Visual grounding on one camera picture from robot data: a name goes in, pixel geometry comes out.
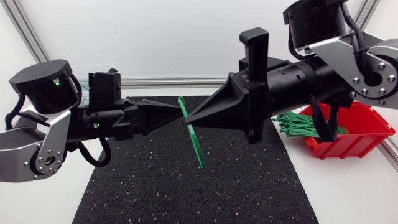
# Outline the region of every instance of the black cylindrical actuator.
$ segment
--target black cylindrical actuator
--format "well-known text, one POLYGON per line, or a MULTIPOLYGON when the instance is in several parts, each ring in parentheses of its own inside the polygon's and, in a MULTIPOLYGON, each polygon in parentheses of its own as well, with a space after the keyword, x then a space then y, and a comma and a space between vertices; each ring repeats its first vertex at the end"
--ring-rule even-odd
POLYGON ((96 111, 88 108, 72 110, 67 142, 85 141, 99 137, 132 138, 132 125, 121 125, 118 121, 124 117, 123 110, 96 111))
POLYGON ((307 105, 310 93, 321 101, 347 91, 346 82, 318 57, 269 71, 267 82, 272 116, 307 105))
POLYGON ((346 33, 340 4, 347 0, 300 0, 284 11, 295 49, 346 33))

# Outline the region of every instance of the screw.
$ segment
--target screw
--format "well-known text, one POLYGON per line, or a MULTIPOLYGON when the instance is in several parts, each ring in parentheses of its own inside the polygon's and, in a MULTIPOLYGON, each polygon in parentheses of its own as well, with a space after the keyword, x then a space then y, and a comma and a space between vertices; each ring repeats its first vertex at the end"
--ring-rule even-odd
POLYGON ((380 62, 380 64, 379 64, 379 69, 380 69, 380 70, 383 70, 383 69, 385 69, 385 68, 386 68, 386 64, 383 63, 383 62, 380 62))
POLYGON ((396 80, 396 76, 395 75, 390 75, 390 76, 388 76, 388 81, 389 82, 393 82, 393 81, 395 81, 396 80))
POLYGON ((385 89, 385 88, 381 88, 381 89, 379 90, 379 94, 380 94, 380 95, 386 94, 386 89, 385 89))

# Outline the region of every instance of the white wall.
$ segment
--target white wall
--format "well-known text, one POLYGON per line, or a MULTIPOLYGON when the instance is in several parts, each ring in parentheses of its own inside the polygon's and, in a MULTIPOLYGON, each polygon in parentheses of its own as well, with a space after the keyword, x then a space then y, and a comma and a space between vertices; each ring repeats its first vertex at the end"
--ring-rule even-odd
POLYGON ((8 80, 23 68, 36 62, 2 7, 0 7, 0 33, 0 132, 3 132, 6 127, 4 117, 11 112, 18 100, 17 93, 8 80))
POLYGON ((242 31, 270 32, 269 52, 291 59, 282 12, 295 0, 20 0, 52 59, 80 78, 115 66, 123 78, 226 77, 244 57, 242 31))

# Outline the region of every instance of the green zip tie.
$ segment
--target green zip tie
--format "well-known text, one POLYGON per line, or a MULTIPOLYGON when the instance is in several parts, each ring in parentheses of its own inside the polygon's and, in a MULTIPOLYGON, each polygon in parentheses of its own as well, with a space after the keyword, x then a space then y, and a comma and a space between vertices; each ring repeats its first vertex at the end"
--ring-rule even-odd
MULTIPOLYGON (((288 137, 319 138, 319 134, 312 121, 312 116, 295 114, 289 111, 272 120, 280 122, 280 131, 286 133, 288 137)), ((337 134, 349 134, 349 132, 344 127, 338 126, 337 134)))
POLYGON ((85 91, 88 91, 89 89, 85 86, 83 86, 82 84, 80 84, 81 87, 83 87, 85 89, 85 91))
MULTIPOLYGON (((187 110, 185 109, 185 100, 184 100, 183 96, 180 96, 178 98, 178 103, 180 104, 182 113, 184 114, 184 118, 186 118, 188 116, 188 113, 187 113, 187 110)), ((199 145, 197 135, 195 134, 195 131, 193 130, 193 127, 191 124, 188 124, 188 131, 189 131, 189 135, 191 136, 193 148, 195 149, 195 152, 197 154, 197 158, 199 160, 200 167, 206 168, 205 159, 203 158, 203 152, 201 151, 201 147, 199 145)))

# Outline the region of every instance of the silver metal bracket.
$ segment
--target silver metal bracket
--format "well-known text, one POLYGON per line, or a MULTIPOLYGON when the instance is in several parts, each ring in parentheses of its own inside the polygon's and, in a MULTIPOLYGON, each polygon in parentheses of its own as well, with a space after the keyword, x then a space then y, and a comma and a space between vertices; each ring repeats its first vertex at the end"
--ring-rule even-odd
POLYGON ((341 37, 324 40, 310 45, 324 62, 331 66, 353 89, 350 96, 354 100, 373 106, 384 106, 398 109, 397 70, 378 56, 387 56, 397 60, 398 39, 382 41, 370 48, 367 53, 373 71, 380 74, 382 81, 378 86, 369 86, 359 71, 353 46, 342 40, 341 37))
POLYGON ((65 151, 70 111, 40 114, 33 106, 23 110, 49 125, 45 134, 37 123, 20 117, 15 129, 0 133, 0 181, 25 182, 46 179, 58 172, 65 151))
POLYGON ((18 0, 0 0, 0 3, 36 62, 48 62, 50 57, 40 42, 39 37, 34 32, 20 2, 18 0))

